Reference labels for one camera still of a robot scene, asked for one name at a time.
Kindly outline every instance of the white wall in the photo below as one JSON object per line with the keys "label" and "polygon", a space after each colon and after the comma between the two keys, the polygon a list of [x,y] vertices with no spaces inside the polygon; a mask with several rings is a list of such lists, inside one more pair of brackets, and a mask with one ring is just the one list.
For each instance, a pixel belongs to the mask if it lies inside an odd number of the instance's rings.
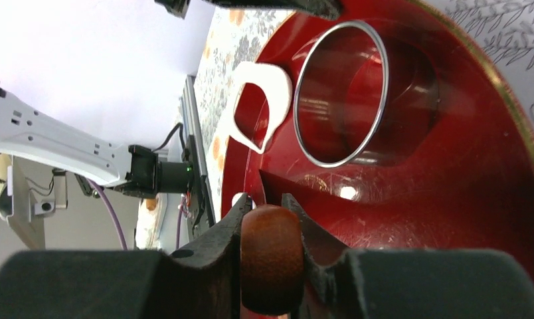
{"label": "white wall", "polygon": [[214,7],[153,0],[0,0],[2,88],[114,143],[158,146],[179,115]]}
{"label": "white wall", "polygon": [[[23,173],[41,185],[48,185],[51,168],[17,159]],[[124,237],[134,245],[138,199],[107,191],[117,213]],[[101,199],[85,197],[72,174],[68,174],[68,209],[57,211],[45,220],[47,249],[120,249],[114,224]],[[14,252],[26,249],[12,230],[0,219],[0,264]]]}

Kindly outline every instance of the silver ring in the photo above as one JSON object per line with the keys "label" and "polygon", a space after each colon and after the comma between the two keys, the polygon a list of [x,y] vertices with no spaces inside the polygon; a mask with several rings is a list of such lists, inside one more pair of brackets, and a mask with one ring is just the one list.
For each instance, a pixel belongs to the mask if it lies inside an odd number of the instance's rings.
{"label": "silver ring", "polygon": [[[383,91],[381,92],[381,102],[379,104],[379,109],[377,110],[377,115],[375,116],[375,120],[373,121],[373,125],[371,126],[371,129],[369,130],[369,133],[367,136],[365,136],[365,139],[363,142],[357,147],[357,149],[349,154],[346,158],[341,159],[334,163],[326,163],[324,161],[320,161],[317,158],[313,157],[304,146],[304,141],[302,140],[302,137],[300,136],[300,129],[298,128],[298,104],[299,104],[299,96],[300,96],[300,87],[302,86],[302,80],[304,77],[304,73],[306,72],[306,68],[308,67],[308,62],[310,61],[310,58],[312,57],[312,54],[315,52],[316,48],[324,41],[324,39],[330,34],[332,34],[336,30],[344,29],[344,28],[357,28],[367,35],[370,36],[370,38],[373,40],[373,42],[377,46],[377,50],[379,54],[381,55],[381,61],[383,66]],[[346,21],[342,23],[338,23],[337,25],[333,26],[332,28],[328,29],[322,36],[314,43],[312,48],[310,49],[310,52],[308,52],[308,55],[306,56],[306,59],[304,60],[304,64],[302,65],[302,69],[300,70],[300,73],[298,75],[298,81],[296,83],[296,89],[294,91],[294,103],[293,103],[293,111],[294,111],[294,131],[296,133],[296,137],[298,139],[298,145],[300,145],[300,148],[302,149],[303,153],[306,155],[306,157],[314,164],[320,167],[324,168],[334,168],[338,167],[344,164],[347,164],[351,161],[353,161],[359,154],[363,152],[363,150],[367,147],[367,144],[373,138],[375,135],[375,132],[377,131],[377,128],[379,127],[379,124],[381,123],[381,118],[383,117],[383,114],[385,112],[385,105],[387,103],[387,94],[389,90],[389,58],[387,55],[387,51],[385,48],[385,44],[381,37],[379,36],[378,32],[371,27],[369,24],[367,24],[364,21],[360,20],[354,20],[354,21]]]}

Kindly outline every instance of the wooden knob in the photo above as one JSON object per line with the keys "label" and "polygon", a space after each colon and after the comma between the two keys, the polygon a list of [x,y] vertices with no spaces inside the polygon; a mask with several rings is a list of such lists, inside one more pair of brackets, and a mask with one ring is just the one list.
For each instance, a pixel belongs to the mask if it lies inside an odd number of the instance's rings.
{"label": "wooden knob", "polygon": [[243,305],[278,316],[302,301],[304,254],[298,217],[286,208],[263,205],[242,220],[240,285]]}
{"label": "wooden knob", "polygon": [[145,200],[145,208],[148,211],[153,211],[157,207],[157,198],[148,198]]}

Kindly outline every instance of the red bowl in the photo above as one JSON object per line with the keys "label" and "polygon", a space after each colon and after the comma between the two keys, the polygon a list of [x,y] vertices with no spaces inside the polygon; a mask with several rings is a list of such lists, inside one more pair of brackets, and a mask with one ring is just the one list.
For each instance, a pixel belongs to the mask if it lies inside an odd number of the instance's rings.
{"label": "red bowl", "polygon": [[[325,169],[302,153],[290,113],[263,155],[229,142],[222,214],[241,191],[258,205],[280,204],[279,194],[290,192],[351,247],[499,249],[513,255],[534,281],[534,136],[499,74],[485,55],[471,53],[481,51],[460,36],[463,31],[424,4],[342,3],[340,21],[364,19],[379,34],[402,34],[429,58],[441,96],[433,128],[399,165]],[[338,22],[297,13],[258,61],[281,66],[296,85],[304,61],[297,53]],[[268,118],[265,99],[246,86],[239,103],[246,107],[238,107],[238,123],[259,144]]]}

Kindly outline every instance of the gold rim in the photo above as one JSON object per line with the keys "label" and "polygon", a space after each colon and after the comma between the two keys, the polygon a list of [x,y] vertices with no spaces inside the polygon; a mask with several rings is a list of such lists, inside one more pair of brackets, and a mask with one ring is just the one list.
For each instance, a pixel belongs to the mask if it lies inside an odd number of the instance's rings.
{"label": "gold rim", "polygon": [[486,74],[486,77],[503,100],[507,110],[509,111],[511,119],[517,126],[517,131],[521,135],[521,139],[525,144],[525,148],[527,148],[527,153],[529,154],[529,158],[533,165],[534,173],[534,130],[531,126],[531,123],[527,120],[525,111],[521,107],[521,103],[515,97],[511,87],[498,72],[493,61],[474,42],[474,39],[471,38],[467,32],[465,32],[465,30],[459,27],[459,25],[451,20],[451,18],[443,14],[443,12],[421,0],[407,1],[421,7],[424,11],[439,20],[439,22],[441,22],[443,25],[446,25],[452,34],[459,39],[463,45],[465,45],[466,49],[471,53],[472,58],[482,66],[482,70]]}

